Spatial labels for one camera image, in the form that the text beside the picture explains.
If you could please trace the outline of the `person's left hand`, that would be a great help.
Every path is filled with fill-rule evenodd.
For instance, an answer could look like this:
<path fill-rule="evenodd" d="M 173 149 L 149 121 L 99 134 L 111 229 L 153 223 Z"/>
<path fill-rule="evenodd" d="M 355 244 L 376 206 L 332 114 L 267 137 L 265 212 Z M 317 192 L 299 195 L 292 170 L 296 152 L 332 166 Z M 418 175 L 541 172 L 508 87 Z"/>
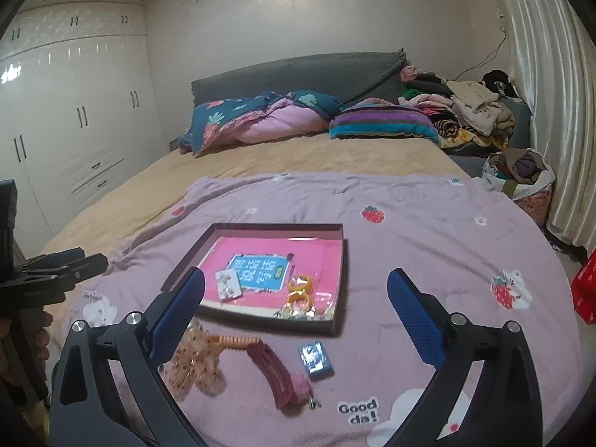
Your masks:
<path fill-rule="evenodd" d="M 42 312 L 42 324 L 44 327 L 50 327 L 53 324 L 53 316 L 47 312 Z M 11 326 L 11 320 L 8 318 L 1 318 L 1 338 L 4 339 L 9 331 Z M 48 345 L 51 342 L 51 337 L 48 334 L 47 330 L 41 329 L 34 335 L 34 343 L 35 343 L 35 351 L 37 352 L 37 358 L 41 361 L 47 361 L 50 358 L 50 351 L 48 350 Z M 6 380 L 7 383 L 13 384 L 16 386 L 18 383 L 18 379 L 16 378 L 14 372 L 11 370 L 10 362 L 7 358 L 7 355 L 4 350 L 1 350 L 1 359 L 0 359 L 0 373 L 3 380 Z"/>

